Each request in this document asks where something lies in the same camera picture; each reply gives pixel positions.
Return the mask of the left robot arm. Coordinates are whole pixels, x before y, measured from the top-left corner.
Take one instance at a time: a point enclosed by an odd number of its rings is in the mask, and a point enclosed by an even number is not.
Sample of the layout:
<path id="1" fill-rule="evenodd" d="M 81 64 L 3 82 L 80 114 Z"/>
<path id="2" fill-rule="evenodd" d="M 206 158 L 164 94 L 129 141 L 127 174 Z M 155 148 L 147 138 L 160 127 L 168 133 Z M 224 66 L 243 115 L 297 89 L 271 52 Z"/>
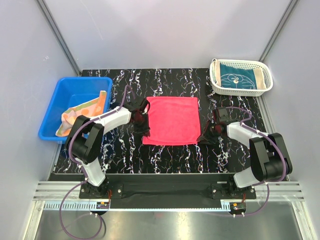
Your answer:
<path id="1" fill-rule="evenodd" d="M 100 162 L 100 147 L 105 134 L 122 125 L 133 125 L 140 137 L 150 136 L 149 116 L 151 104 L 146 98 L 121 103 L 120 106 L 94 117 L 76 118 L 65 142 L 69 158 L 78 164 L 84 174 L 80 192 L 90 199 L 111 195 L 109 181 Z"/>

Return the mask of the teal beige Doraemon towel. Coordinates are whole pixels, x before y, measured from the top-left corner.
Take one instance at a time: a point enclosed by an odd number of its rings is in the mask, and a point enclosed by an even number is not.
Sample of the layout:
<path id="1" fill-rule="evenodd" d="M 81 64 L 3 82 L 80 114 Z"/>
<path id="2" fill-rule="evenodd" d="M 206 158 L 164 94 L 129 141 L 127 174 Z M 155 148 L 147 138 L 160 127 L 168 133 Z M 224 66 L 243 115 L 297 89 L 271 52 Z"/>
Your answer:
<path id="1" fill-rule="evenodd" d="M 243 69 L 227 66 L 213 60 L 215 83 L 222 88 L 265 90 L 267 88 L 261 68 Z"/>

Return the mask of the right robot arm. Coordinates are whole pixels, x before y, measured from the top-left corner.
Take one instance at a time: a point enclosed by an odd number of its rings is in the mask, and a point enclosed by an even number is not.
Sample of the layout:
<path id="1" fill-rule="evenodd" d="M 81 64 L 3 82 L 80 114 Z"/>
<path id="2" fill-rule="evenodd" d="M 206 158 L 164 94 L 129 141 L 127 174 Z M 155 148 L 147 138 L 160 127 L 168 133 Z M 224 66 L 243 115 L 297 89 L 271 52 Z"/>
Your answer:
<path id="1" fill-rule="evenodd" d="M 231 107 L 213 110 L 213 121 L 208 121 L 197 142 L 214 145 L 219 138 L 227 137 L 249 149 L 250 167 L 231 175 L 225 183 L 211 185 L 213 199 L 243 199 L 252 195 L 254 187 L 269 182 L 281 182 L 292 173 L 293 166 L 288 150 L 279 133 L 266 133 L 245 124 L 252 114 L 244 109 L 248 117 L 231 117 Z"/>

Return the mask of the pink towel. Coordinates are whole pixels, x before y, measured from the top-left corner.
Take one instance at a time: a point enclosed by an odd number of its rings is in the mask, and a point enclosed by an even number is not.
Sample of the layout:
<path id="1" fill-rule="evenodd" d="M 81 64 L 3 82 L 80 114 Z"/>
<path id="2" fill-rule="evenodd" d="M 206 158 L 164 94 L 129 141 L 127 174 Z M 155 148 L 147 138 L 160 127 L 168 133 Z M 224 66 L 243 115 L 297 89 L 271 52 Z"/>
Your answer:
<path id="1" fill-rule="evenodd" d="M 144 145 L 184 146 L 197 143 L 201 135 L 199 104 L 196 97 L 149 96 L 150 136 Z"/>

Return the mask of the orange patterned towel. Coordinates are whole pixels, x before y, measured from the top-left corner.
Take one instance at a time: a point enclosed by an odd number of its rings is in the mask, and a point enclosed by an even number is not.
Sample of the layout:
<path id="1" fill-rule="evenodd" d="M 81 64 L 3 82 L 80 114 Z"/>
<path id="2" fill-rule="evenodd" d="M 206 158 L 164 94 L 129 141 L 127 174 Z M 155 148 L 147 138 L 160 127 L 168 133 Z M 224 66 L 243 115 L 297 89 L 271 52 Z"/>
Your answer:
<path id="1" fill-rule="evenodd" d="M 68 108 L 61 115 L 61 125 L 55 132 L 55 135 L 57 137 L 67 137 L 76 121 L 76 118 L 81 115 L 87 118 L 101 115 L 104 112 L 107 96 L 107 92 L 105 90 L 101 90 L 99 97 Z"/>

